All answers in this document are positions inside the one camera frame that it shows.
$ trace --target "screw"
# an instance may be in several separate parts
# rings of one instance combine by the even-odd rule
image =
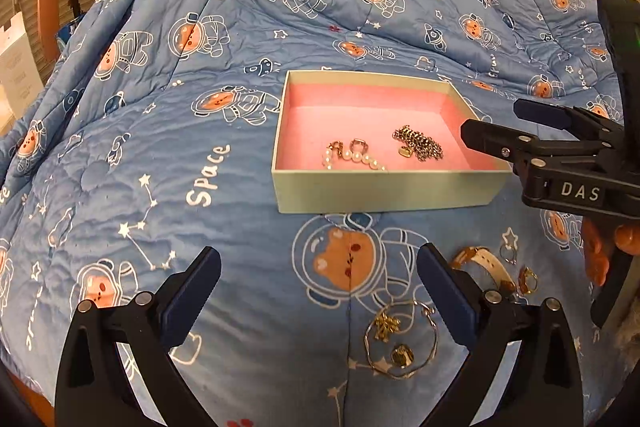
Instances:
[[[496,290],[489,290],[484,294],[484,298],[487,302],[491,302],[491,304],[498,304],[502,301],[502,295],[500,295]]]
[[[136,304],[138,306],[145,306],[151,302],[153,295],[149,292],[142,292],[136,295]]]
[[[557,312],[561,308],[560,301],[551,297],[550,299],[546,300],[546,307],[553,312]]]
[[[80,313],[86,313],[91,309],[91,306],[93,305],[94,304],[89,299],[85,299],[84,301],[80,302],[80,304],[78,304],[78,311]]]

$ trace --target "bedding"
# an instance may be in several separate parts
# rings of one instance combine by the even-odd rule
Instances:
[[[451,82],[482,120],[546,139],[568,135],[518,120],[514,100],[622,119],[594,0],[96,0],[0,142],[7,367],[53,401],[79,301],[119,305],[155,291],[210,245],[222,277],[170,354],[219,425],[416,426],[465,348],[436,312],[436,357],[395,381],[367,364],[364,331],[387,303],[431,302],[415,271],[426,241],[448,259],[483,245],[517,252],[516,265],[505,263],[513,279],[524,265],[538,275],[530,303],[561,300],[585,420],[595,419],[625,367],[590,321],[580,218],[527,208],[515,176],[476,208],[279,214],[271,153],[284,78],[296,69]],[[350,263],[358,269],[347,273]],[[399,338],[421,363],[430,325],[409,308],[397,316]],[[392,348],[372,343],[381,371]],[[493,412],[516,349],[476,419]],[[127,347],[121,354],[143,409],[160,419]]]

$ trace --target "star print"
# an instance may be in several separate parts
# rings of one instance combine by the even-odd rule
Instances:
[[[36,264],[34,264],[34,265],[31,267],[31,278],[32,278],[34,281],[37,281],[37,280],[38,280],[38,277],[39,277],[39,276],[40,276],[40,274],[41,274],[41,272],[42,272],[42,270],[40,269],[40,262],[39,262],[39,261],[36,261]]]
[[[502,240],[504,241],[505,245],[507,245],[507,247],[515,248],[516,250],[518,249],[518,236],[513,233],[511,227],[509,227],[507,231],[502,234]]]
[[[129,223],[121,223],[120,231],[118,232],[122,237],[129,235]]]
[[[376,368],[382,371],[383,373],[388,373],[389,369],[393,367],[393,365],[391,365],[386,361],[385,357],[382,357],[377,362],[374,362],[373,365],[375,365]]]

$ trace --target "watch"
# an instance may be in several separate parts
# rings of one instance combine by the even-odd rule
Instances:
[[[454,257],[453,261],[449,263],[449,266],[455,270],[460,270],[462,269],[462,265],[469,261],[473,261],[473,263],[479,264],[487,270],[498,286],[498,289],[505,290],[508,293],[514,293],[516,291],[516,284],[513,282],[506,268],[488,248],[466,247]]]

